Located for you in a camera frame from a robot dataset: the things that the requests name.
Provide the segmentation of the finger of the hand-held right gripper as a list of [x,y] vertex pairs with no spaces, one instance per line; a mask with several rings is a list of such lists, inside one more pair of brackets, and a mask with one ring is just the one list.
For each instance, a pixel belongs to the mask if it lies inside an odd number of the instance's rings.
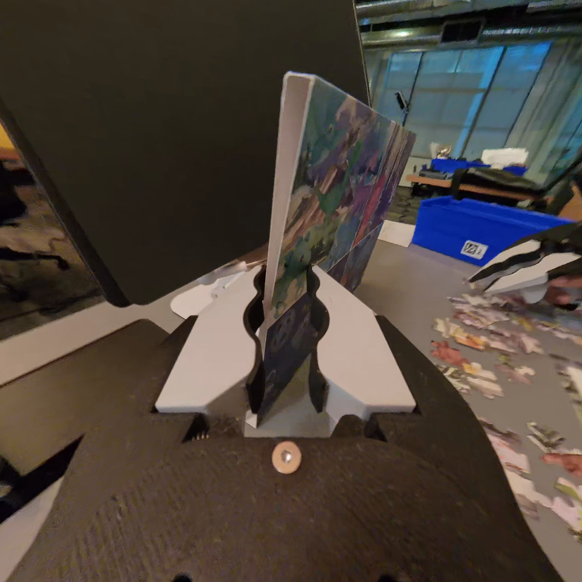
[[546,275],[540,273],[517,275],[519,271],[541,261],[544,254],[543,243],[546,242],[530,239],[502,251],[481,267],[467,282],[500,283],[503,280],[503,283],[545,283]]
[[527,258],[525,254],[506,258],[491,265],[493,270],[482,279],[485,293],[519,290],[547,283],[550,272],[567,267],[581,259],[578,253],[551,253]]

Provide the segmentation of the person's right hand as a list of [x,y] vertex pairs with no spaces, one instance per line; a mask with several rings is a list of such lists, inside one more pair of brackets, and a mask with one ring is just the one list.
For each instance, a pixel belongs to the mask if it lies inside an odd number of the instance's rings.
[[562,309],[581,311],[581,275],[568,275],[551,280],[544,299]]

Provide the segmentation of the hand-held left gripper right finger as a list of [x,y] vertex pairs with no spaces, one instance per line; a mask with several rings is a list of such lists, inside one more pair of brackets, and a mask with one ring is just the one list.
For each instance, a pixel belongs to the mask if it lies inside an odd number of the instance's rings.
[[309,398],[334,423],[376,413],[411,413],[416,401],[378,318],[318,266],[307,270],[310,323]]

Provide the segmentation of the white printed instruction sheet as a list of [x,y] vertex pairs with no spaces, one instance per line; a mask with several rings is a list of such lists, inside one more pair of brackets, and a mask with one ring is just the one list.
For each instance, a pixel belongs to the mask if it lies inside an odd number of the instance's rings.
[[415,229],[414,224],[384,220],[378,240],[408,248],[413,240]]

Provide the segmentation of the pile of puzzle pieces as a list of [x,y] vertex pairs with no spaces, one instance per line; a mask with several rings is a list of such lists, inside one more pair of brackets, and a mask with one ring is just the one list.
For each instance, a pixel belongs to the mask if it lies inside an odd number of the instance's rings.
[[522,513],[552,513],[581,543],[581,318],[511,296],[448,297],[430,354],[464,397],[502,405],[478,420]]

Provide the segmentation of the blue plastic bin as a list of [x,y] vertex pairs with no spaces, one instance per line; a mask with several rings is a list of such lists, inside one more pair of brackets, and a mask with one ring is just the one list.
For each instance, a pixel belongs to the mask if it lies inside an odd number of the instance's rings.
[[575,226],[556,216],[452,196],[424,200],[411,243],[476,266],[543,231]]

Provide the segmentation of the animal picture puzzle box lid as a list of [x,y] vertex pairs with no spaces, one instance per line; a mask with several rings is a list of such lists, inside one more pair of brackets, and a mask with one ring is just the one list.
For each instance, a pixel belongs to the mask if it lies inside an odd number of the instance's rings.
[[307,269],[360,285],[416,135],[316,75],[283,77],[266,259],[260,425],[308,359]]

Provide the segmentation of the black partition panel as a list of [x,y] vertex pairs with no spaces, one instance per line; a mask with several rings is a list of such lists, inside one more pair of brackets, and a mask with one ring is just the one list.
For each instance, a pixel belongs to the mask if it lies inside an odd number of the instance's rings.
[[1,122],[117,307],[268,241],[289,71],[368,100],[354,1],[1,1]]

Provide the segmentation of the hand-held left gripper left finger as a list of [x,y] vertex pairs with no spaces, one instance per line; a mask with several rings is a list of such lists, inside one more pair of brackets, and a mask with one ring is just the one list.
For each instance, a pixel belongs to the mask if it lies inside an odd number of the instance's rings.
[[159,413],[257,414],[266,391],[259,331],[266,266],[242,273],[194,321],[159,394]]

